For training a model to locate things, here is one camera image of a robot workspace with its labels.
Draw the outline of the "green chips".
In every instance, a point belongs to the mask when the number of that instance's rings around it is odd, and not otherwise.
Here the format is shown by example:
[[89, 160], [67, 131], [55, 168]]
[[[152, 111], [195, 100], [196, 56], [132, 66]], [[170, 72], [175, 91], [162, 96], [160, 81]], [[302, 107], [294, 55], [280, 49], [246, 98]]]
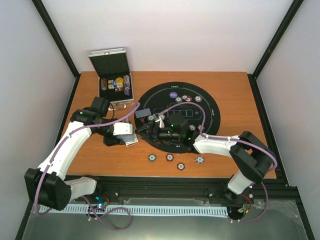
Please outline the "green chips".
[[183, 101], [182, 98], [179, 96], [175, 98], [176, 103], [181, 103], [182, 101]]
[[147, 120], [148, 120], [149, 122], [152, 122], [152, 121], [155, 120], [155, 117], [154, 117], [153, 115], [149, 115], [149, 116], [147, 117]]

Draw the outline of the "red triangular all-in marker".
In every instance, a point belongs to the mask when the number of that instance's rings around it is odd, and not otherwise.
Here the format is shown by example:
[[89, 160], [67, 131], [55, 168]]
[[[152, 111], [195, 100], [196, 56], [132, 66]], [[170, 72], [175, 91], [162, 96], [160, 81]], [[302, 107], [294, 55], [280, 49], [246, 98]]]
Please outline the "red triangular all-in marker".
[[145, 123], [145, 119], [146, 119], [145, 117], [139, 118], [139, 121], [144, 124]]

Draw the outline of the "blue-backed card deck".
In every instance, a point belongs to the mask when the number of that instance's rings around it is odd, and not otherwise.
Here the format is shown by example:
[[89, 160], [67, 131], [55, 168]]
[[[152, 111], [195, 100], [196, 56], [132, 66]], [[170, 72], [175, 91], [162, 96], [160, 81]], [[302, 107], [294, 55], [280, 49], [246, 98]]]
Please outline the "blue-backed card deck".
[[121, 135], [117, 135], [116, 138], [123, 140], [125, 143], [136, 141], [136, 136], [134, 134], [121, 134]]

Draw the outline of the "dealt card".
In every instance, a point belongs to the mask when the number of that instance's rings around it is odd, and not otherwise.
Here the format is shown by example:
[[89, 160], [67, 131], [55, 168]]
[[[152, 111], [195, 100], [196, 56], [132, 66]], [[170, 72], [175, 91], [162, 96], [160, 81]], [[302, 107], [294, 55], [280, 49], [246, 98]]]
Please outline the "dealt card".
[[144, 119], [148, 118], [149, 116], [152, 116], [151, 110], [149, 108], [137, 110], [134, 113], [134, 117], [136, 119]]

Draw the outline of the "green poker chip stack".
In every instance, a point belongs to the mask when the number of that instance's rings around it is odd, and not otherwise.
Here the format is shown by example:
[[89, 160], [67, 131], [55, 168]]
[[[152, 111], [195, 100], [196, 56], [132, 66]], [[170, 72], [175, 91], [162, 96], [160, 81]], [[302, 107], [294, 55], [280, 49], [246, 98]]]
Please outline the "green poker chip stack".
[[150, 155], [148, 156], [148, 160], [149, 160], [150, 162], [155, 162], [155, 161], [157, 160], [157, 156], [156, 156], [155, 154], [150, 154]]

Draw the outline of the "brown poker chip stack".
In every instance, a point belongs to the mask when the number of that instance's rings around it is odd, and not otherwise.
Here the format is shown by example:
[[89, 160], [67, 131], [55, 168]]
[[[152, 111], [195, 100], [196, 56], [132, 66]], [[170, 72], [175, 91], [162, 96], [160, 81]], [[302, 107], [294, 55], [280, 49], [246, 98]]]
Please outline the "brown poker chip stack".
[[174, 160], [174, 156], [173, 156], [172, 154], [170, 154], [170, 153], [167, 154], [165, 158], [166, 158], [166, 160], [167, 160], [168, 162], [172, 162], [172, 161]]

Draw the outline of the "purple small blind button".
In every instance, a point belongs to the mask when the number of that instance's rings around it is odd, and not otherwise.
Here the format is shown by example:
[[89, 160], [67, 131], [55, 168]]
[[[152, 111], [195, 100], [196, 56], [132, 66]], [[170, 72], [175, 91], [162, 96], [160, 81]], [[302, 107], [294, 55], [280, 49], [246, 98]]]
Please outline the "purple small blind button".
[[169, 97], [172, 99], [175, 99], [178, 96], [178, 94], [176, 92], [170, 92], [169, 93]]

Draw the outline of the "single brown chip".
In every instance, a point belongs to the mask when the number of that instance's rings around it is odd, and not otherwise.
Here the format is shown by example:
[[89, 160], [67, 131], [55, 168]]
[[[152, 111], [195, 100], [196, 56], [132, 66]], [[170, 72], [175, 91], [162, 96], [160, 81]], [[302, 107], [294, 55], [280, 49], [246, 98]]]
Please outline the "single brown chip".
[[182, 162], [180, 162], [177, 164], [177, 168], [182, 171], [185, 169], [185, 165]]

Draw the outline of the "brown chip mat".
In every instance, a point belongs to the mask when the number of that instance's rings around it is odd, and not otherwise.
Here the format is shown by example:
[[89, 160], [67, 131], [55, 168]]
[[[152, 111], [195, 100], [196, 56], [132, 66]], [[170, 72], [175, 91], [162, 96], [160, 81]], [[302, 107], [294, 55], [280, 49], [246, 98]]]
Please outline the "brown chip mat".
[[205, 130], [205, 127], [204, 126], [202, 126], [202, 125], [198, 125], [198, 130], [200, 131], [200, 132], [204, 132], [204, 130]]

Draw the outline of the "blue poker chip stack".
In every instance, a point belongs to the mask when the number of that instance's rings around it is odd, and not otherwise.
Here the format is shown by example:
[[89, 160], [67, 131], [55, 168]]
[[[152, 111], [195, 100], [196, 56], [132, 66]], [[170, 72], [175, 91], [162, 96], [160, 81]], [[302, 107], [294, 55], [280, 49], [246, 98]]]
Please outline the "blue poker chip stack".
[[205, 161], [205, 159], [204, 159], [203, 156], [196, 156], [196, 157], [195, 157], [195, 162], [196, 162], [197, 164], [203, 164], [204, 161]]

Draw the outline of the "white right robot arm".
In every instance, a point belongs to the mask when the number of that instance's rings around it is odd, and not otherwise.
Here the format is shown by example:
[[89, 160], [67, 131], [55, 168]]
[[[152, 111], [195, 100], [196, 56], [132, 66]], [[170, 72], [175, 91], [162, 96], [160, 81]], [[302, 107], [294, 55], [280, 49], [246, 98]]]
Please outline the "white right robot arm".
[[255, 135], [244, 131], [239, 136], [214, 136], [190, 128], [180, 113], [169, 117], [169, 125], [153, 115], [152, 120], [135, 131], [154, 146], [177, 142], [188, 153], [215, 154], [232, 158], [238, 167], [226, 185], [225, 195], [241, 195], [248, 187], [261, 183], [269, 171], [277, 167], [272, 151]]

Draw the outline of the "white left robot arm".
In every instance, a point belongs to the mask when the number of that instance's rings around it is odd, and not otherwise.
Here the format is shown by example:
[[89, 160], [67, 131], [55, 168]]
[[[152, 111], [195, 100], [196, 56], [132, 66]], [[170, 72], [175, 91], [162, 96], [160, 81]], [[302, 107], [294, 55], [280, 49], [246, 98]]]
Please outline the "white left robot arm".
[[61, 211], [70, 201], [82, 196], [95, 202], [103, 198], [104, 188], [94, 177], [66, 180], [66, 175], [78, 151], [92, 135], [99, 134], [110, 140], [111, 145], [118, 145], [118, 135], [132, 133], [132, 126], [126, 122], [127, 115], [106, 118], [109, 106], [108, 100], [95, 97], [91, 106], [77, 109], [49, 156], [36, 169], [26, 171], [24, 180], [36, 215], [41, 216], [40, 206]]

